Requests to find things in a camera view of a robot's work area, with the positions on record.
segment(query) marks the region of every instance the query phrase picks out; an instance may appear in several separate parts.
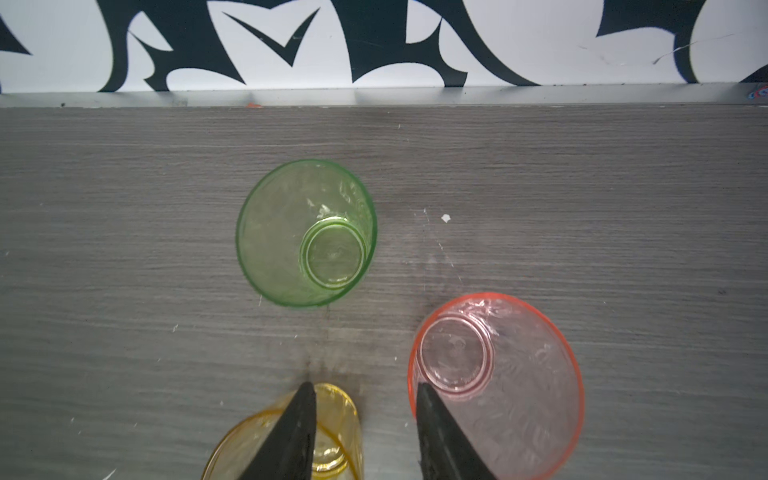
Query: scratch on table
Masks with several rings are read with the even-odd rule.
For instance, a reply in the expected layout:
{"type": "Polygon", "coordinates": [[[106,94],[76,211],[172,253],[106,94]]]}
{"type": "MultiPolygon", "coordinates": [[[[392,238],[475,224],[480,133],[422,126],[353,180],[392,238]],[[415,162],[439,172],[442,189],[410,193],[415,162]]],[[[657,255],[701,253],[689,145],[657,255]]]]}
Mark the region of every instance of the scratch on table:
{"type": "MultiPolygon", "coordinates": [[[[416,215],[416,212],[413,212],[413,216],[416,217],[417,219],[419,218],[416,215]]],[[[422,245],[424,244],[424,239],[426,238],[426,226],[424,226],[424,230],[425,232],[424,232],[424,235],[422,236],[422,245]]],[[[426,262],[424,262],[424,271],[422,273],[422,280],[424,281],[424,293],[427,293],[427,263],[426,262]]]]}
{"type": "MultiPolygon", "coordinates": [[[[432,222],[430,222],[430,221],[429,221],[429,214],[427,213],[427,209],[426,209],[426,208],[424,209],[424,215],[427,217],[427,224],[426,224],[426,226],[427,226],[428,228],[430,228],[430,231],[431,231],[431,225],[432,225],[432,222]]],[[[437,242],[437,244],[438,244],[438,247],[440,247],[440,251],[442,251],[442,254],[443,254],[443,255],[445,255],[445,259],[448,261],[448,263],[450,263],[450,264],[451,264],[451,268],[452,268],[452,269],[455,271],[455,273],[456,273],[456,276],[458,277],[458,281],[459,281],[459,282],[461,282],[461,283],[462,283],[462,285],[464,285],[464,280],[462,280],[462,276],[458,274],[458,271],[457,271],[457,269],[456,269],[456,266],[455,266],[455,265],[453,264],[453,262],[451,261],[451,257],[449,257],[448,253],[445,251],[445,248],[443,248],[443,247],[442,247],[442,243],[440,243],[439,241],[437,241],[437,239],[435,239],[435,242],[437,242]]]]}

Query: wood grain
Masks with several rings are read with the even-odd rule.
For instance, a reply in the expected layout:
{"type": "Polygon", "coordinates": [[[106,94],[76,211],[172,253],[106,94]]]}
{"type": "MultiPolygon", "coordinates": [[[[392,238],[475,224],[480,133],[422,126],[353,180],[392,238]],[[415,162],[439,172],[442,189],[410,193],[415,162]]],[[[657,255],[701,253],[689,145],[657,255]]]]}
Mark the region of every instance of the wood grain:
{"type": "Polygon", "coordinates": [[[232,425],[312,379],[358,403],[369,480],[420,478],[415,329],[494,290],[581,365],[584,431],[555,478],[760,478],[767,114],[3,109],[2,477],[197,478],[232,425]],[[251,290],[233,239],[249,189],[304,157],[362,179],[379,244],[348,296],[291,310],[251,290]]]}

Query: yellow glass cup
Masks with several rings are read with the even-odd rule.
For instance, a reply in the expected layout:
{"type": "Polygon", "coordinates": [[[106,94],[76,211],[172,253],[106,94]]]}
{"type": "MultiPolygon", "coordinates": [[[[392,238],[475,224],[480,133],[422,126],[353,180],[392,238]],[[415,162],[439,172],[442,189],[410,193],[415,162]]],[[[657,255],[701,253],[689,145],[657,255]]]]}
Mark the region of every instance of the yellow glass cup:
{"type": "MultiPolygon", "coordinates": [[[[231,429],[210,456],[202,480],[237,480],[293,398],[290,393],[231,429]]],[[[312,478],[363,480],[362,433],[355,403],[330,383],[316,383],[317,430],[312,478]]]]}

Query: black pattern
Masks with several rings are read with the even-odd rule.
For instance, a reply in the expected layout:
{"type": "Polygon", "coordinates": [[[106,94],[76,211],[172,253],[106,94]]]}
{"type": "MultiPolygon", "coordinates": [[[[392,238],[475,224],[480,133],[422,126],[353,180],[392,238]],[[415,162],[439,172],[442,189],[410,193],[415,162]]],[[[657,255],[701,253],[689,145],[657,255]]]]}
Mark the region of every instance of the black pattern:
{"type": "Polygon", "coordinates": [[[24,45],[13,36],[2,17],[0,17],[0,50],[31,55],[31,53],[24,48],[24,45]]]}
{"type": "Polygon", "coordinates": [[[98,4],[113,58],[111,76],[101,91],[116,91],[125,82],[128,26],[139,12],[147,14],[173,48],[157,50],[142,42],[154,62],[154,74],[146,79],[154,90],[166,91],[166,78],[177,68],[201,68],[243,82],[219,40],[205,0],[98,0],[98,4]]]}
{"type": "Polygon", "coordinates": [[[313,12],[309,17],[307,17],[301,25],[299,25],[293,35],[291,35],[291,38],[288,43],[286,43],[285,47],[274,41],[272,38],[267,37],[257,28],[254,28],[247,23],[234,18],[232,15],[225,15],[229,18],[232,18],[238,24],[242,25],[243,28],[245,28],[250,33],[254,34],[257,38],[259,38],[259,40],[263,41],[267,47],[271,48],[272,51],[277,53],[280,58],[285,60],[288,65],[293,67],[293,61],[296,60],[296,53],[299,52],[299,45],[301,45],[301,41],[304,39],[304,34],[306,34],[306,30],[310,27],[310,23],[312,23],[312,20],[315,18],[315,15],[317,15],[318,11],[319,8],[315,10],[315,12],[313,12]]]}
{"type": "Polygon", "coordinates": [[[690,36],[706,0],[605,0],[598,37],[643,27],[674,35],[674,62],[680,76],[696,83],[690,64],[690,36]]]}
{"type": "MultiPolygon", "coordinates": [[[[435,34],[424,40],[424,45],[412,47],[406,44],[408,0],[332,0],[349,50],[352,80],[386,65],[414,62],[434,68],[448,86],[462,86],[459,75],[445,64],[440,55],[435,34]]],[[[456,31],[469,51],[492,74],[518,85],[535,85],[534,82],[514,73],[504,65],[480,38],[469,18],[462,0],[424,0],[456,31]]]]}
{"type": "Polygon", "coordinates": [[[763,83],[768,82],[768,65],[764,65],[751,74],[747,75],[741,83],[763,83]]]}
{"type": "Polygon", "coordinates": [[[440,55],[440,27],[442,22],[437,24],[435,31],[424,40],[418,43],[406,44],[403,49],[402,60],[404,62],[421,63],[432,67],[440,74],[443,84],[446,87],[463,87],[467,81],[467,72],[455,70],[445,63],[440,55]]]}

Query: cup rim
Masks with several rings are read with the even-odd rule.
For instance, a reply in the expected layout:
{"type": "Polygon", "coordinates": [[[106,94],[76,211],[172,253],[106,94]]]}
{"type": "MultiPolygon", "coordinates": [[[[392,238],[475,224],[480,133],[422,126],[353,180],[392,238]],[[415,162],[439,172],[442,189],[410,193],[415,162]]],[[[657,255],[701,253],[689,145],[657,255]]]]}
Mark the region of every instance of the cup rim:
{"type": "Polygon", "coordinates": [[[371,198],[371,195],[368,193],[368,189],[366,189],[366,185],[351,171],[347,170],[346,168],[342,167],[341,165],[335,162],[328,161],[328,160],[321,160],[318,158],[304,158],[302,160],[294,160],[294,161],[286,162],[285,164],[282,164],[279,167],[274,168],[271,172],[264,175],[261,178],[261,180],[259,180],[259,182],[256,184],[256,186],[254,186],[251,189],[251,191],[248,193],[248,196],[245,198],[245,201],[243,202],[243,206],[240,208],[240,213],[237,215],[237,225],[235,226],[235,251],[237,253],[237,262],[240,265],[240,269],[243,271],[243,275],[246,277],[246,280],[248,280],[248,283],[250,283],[253,289],[256,290],[256,292],[259,293],[259,295],[261,295],[262,297],[280,306],[293,306],[293,307],[323,306],[345,296],[365,276],[365,273],[368,270],[368,267],[373,260],[373,252],[376,250],[376,238],[378,236],[379,236],[379,221],[376,218],[376,207],[373,204],[373,199],[371,198]],[[335,295],[330,296],[329,298],[326,298],[324,300],[320,300],[319,302],[291,303],[291,302],[286,302],[284,300],[278,299],[274,296],[271,296],[268,293],[265,293],[261,288],[257,286],[256,282],[250,277],[250,275],[246,270],[245,265],[243,264],[242,256],[240,255],[240,235],[238,233],[240,232],[240,225],[243,221],[243,215],[245,214],[246,205],[248,205],[251,197],[259,190],[259,187],[267,179],[278,174],[282,169],[289,167],[291,165],[301,164],[301,163],[310,163],[310,162],[323,164],[327,167],[330,167],[334,170],[339,171],[342,174],[348,175],[360,186],[360,190],[362,191],[363,198],[366,201],[366,206],[370,209],[371,218],[373,220],[373,227],[371,232],[371,245],[370,245],[370,248],[368,249],[366,258],[363,259],[362,266],[360,267],[359,272],[357,273],[355,278],[350,280],[349,283],[347,283],[343,288],[339,289],[339,291],[335,295]]]}
{"type": "Polygon", "coordinates": [[[411,404],[411,413],[413,414],[413,418],[416,418],[416,397],[415,397],[415,390],[413,389],[413,374],[414,374],[414,367],[416,363],[416,356],[418,355],[419,346],[422,343],[422,339],[424,337],[424,334],[426,333],[427,329],[447,310],[450,310],[452,307],[464,303],[467,300],[472,299],[490,299],[490,300],[504,300],[509,303],[513,303],[517,306],[521,306],[522,308],[527,309],[531,313],[535,314],[540,320],[542,320],[551,330],[552,332],[557,336],[557,338],[562,342],[563,346],[565,347],[565,351],[568,353],[568,358],[571,360],[571,363],[574,366],[574,373],[576,374],[576,383],[578,384],[578,421],[576,424],[576,429],[574,430],[574,434],[571,437],[571,441],[568,443],[568,446],[563,451],[563,454],[560,456],[560,458],[553,463],[552,467],[550,467],[546,472],[543,474],[532,477],[529,480],[545,480],[546,478],[550,478],[563,464],[568,460],[568,458],[571,456],[573,451],[576,449],[576,445],[578,444],[579,436],[581,435],[581,429],[584,426],[584,382],[581,378],[581,370],[579,369],[578,362],[576,362],[576,355],[574,355],[573,350],[571,349],[571,346],[568,345],[568,341],[565,339],[565,336],[562,334],[560,329],[558,329],[555,324],[552,323],[552,321],[546,317],[545,314],[538,311],[536,308],[531,306],[530,304],[515,298],[511,295],[505,295],[504,293],[496,293],[496,292],[478,292],[478,293],[470,293],[469,295],[460,296],[458,298],[454,298],[453,300],[445,303],[444,305],[440,306],[438,309],[436,309],[434,312],[432,312],[426,320],[422,323],[422,325],[419,327],[419,331],[416,333],[416,338],[413,343],[413,347],[411,348],[411,356],[408,361],[408,400],[411,404]]]}

